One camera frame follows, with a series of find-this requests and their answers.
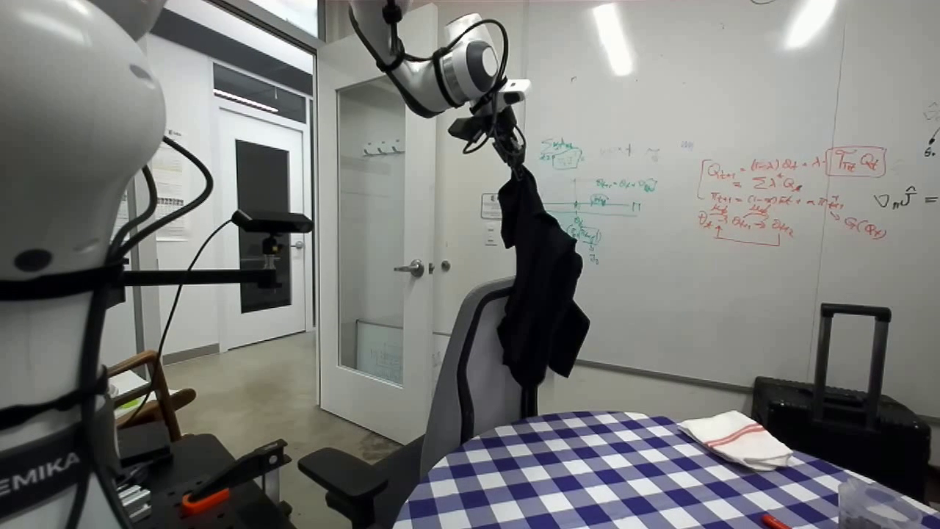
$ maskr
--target door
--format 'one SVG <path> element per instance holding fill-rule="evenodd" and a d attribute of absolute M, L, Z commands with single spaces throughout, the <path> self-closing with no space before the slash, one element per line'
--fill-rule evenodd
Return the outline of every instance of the door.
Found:
<path fill-rule="evenodd" d="M 218 192 L 228 211 L 240 208 L 253 218 L 309 215 L 303 129 L 221 105 L 218 136 Z M 303 331 L 309 315 L 309 234 L 240 232 L 228 227 L 221 237 L 225 268 L 275 273 L 275 286 L 222 289 L 221 346 L 233 349 Z"/>
<path fill-rule="evenodd" d="M 435 7 L 401 39 L 431 46 Z M 321 406 L 394 442 L 425 430 L 437 124 L 412 115 L 356 39 L 316 55 Z"/>

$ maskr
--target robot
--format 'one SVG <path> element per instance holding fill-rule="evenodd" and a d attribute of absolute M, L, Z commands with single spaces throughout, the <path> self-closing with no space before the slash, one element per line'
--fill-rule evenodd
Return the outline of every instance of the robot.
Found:
<path fill-rule="evenodd" d="M 136 237 L 128 227 L 115 234 L 121 196 L 141 171 L 153 182 L 147 162 L 164 136 L 164 98 L 137 46 L 161 7 L 0 0 L 0 525 L 128 525 L 109 473 L 103 318 L 122 286 L 190 281 L 122 273 Z M 503 160 L 520 160 L 510 104 L 523 88 L 504 80 L 503 23 L 460 17 L 446 46 L 416 60 L 397 36 L 404 8 L 349 0 L 407 110 L 435 118 L 472 104 L 453 136 L 493 139 Z M 503 63 L 487 27 L 503 32 Z"/>

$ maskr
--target chair backrest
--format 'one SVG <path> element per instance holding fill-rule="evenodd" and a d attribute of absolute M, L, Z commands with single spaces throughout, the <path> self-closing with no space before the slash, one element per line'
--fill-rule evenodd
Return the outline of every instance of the chair backrest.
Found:
<path fill-rule="evenodd" d="M 479 433 L 520 420 L 520 384 L 503 364 L 500 323 L 510 279 L 469 290 L 453 326 L 422 436 L 421 473 Z"/>

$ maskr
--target door handle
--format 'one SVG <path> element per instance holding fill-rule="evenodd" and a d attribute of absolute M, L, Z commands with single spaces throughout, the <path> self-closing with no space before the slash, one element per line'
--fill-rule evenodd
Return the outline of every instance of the door handle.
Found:
<path fill-rule="evenodd" d="M 412 264 L 401 264 L 401 268 L 394 268 L 397 273 L 412 273 L 412 279 L 421 279 L 422 277 L 422 261 L 412 261 Z"/>

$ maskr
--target glass panel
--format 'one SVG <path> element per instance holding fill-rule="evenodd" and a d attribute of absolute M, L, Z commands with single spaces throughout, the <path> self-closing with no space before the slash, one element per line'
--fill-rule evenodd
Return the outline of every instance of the glass panel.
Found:
<path fill-rule="evenodd" d="M 238 208 L 253 218 L 291 211 L 291 157 L 234 140 Z M 240 312 L 291 305 L 291 234 L 238 232 L 240 271 L 275 271 L 275 286 L 240 286 Z"/>
<path fill-rule="evenodd" d="M 340 364 L 401 381 L 404 105 L 387 80 L 338 101 Z"/>

